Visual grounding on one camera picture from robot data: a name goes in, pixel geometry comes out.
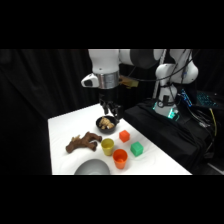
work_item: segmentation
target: silver bowl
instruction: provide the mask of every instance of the silver bowl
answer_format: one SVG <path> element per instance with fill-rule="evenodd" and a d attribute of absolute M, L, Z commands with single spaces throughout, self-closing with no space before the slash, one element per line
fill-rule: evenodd
<path fill-rule="evenodd" d="M 93 159 L 83 163 L 75 175 L 110 175 L 109 167 L 101 160 Z"/>

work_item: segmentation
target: plastic cup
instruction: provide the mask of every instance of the plastic cup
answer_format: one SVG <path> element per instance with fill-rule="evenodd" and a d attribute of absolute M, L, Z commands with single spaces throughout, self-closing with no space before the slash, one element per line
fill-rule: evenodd
<path fill-rule="evenodd" d="M 103 152 L 106 156 L 112 156 L 114 149 L 114 141 L 112 139 L 104 139 L 101 142 L 101 146 L 103 148 Z"/>
<path fill-rule="evenodd" d="M 118 149 L 113 154 L 113 159 L 116 167 L 120 170 L 124 169 L 128 160 L 128 154 L 123 149 Z"/>

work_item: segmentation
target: small cube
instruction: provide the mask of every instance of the small cube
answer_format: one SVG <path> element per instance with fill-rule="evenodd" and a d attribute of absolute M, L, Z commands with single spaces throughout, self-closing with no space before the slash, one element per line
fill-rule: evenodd
<path fill-rule="evenodd" d="M 123 143 L 130 140 L 130 134 L 127 131 L 120 132 L 119 136 L 120 136 L 120 139 Z"/>
<path fill-rule="evenodd" d="M 135 157 L 140 156 L 143 153 L 143 146 L 139 142 L 135 142 L 131 145 L 131 151 Z"/>

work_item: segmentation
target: yellow cup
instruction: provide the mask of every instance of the yellow cup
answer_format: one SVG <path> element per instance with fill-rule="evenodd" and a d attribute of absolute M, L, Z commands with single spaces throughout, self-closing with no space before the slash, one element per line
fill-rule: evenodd
<path fill-rule="evenodd" d="M 112 139 L 104 139 L 101 142 L 101 146 L 103 148 L 103 152 L 106 156 L 112 156 L 114 149 L 114 141 Z"/>

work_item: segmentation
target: black bowl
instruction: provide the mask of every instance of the black bowl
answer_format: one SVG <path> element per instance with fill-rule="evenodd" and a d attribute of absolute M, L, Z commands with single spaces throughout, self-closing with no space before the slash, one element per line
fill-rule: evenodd
<path fill-rule="evenodd" d="M 110 120 L 110 122 L 114 124 L 114 127 L 111 128 L 111 129 L 104 129 L 104 130 L 101 129 L 101 128 L 99 127 L 99 124 L 100 124 L 100 121 L 102 120 L 102 117 L 105 117 L 105 118 L 107 118 L 108 120 Z M 115 131 L 116 127 L 117 127 L 117 121 L 116 121 L 116 119 L 115 119 L 114 117 L 112 117 L 112 116 L 102 116 L 102 117 L 100 117 L 100 118 L 96 121 L 96 126 L 98 127 L 99 131 L 100 131 L 101 133 L 103 133 L 103 134 L 112 134 L 112 133 L 114 133 L 114 131 Z"/>

